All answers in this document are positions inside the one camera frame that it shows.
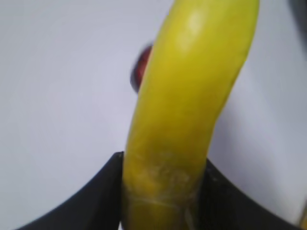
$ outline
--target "banana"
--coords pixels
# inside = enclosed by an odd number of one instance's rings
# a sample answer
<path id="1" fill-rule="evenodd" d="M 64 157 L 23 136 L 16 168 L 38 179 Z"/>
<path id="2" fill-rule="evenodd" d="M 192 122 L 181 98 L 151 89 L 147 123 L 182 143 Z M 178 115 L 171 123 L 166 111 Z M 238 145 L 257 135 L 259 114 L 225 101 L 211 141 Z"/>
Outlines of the banana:
<path id="1" fill-rule="evenodd" d="M 175 0 L 146 68 L 123 169 L 125 230 L 191 230 L 215 122 L 259 0 Z"/>

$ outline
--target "red object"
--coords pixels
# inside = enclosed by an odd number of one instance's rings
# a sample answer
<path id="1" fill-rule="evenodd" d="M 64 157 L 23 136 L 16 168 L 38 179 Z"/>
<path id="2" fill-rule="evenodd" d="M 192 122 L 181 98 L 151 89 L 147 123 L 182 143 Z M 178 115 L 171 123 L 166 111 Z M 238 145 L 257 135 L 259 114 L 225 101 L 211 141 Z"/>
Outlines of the red object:
<path id="1" fill-rule="evenodd" d="M 131 81 L 132 87 L 134 88 L 136 92 L 139 91 L 140 85 L 142 83 L 142 79 L 144 76 L 144 72 L 146 70 L 146 66 L 148 63 L 148 59 L 149 59 L 151 50 L 152 50 L 152 46 L 148 46 L 141 52 L 141 55 L 139 56 L 139 59 L 133 69 L 130 81 Z"/>

